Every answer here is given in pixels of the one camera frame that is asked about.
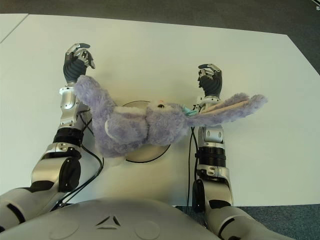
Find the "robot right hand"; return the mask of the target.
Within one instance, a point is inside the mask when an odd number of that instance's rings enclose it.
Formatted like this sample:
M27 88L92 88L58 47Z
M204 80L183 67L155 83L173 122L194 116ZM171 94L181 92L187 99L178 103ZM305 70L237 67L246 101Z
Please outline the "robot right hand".
M204 95L220 97L223 86L222 71L212 63L198 66L198 85L203 89Z

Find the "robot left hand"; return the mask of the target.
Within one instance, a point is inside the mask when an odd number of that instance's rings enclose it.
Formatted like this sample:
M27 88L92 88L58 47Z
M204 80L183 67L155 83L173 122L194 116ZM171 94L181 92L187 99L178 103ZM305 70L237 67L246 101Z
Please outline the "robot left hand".
M87 68L95 69L95 62L89 52L91 46L87 43L75 43L65 53L63 75L67 84L74 84Z

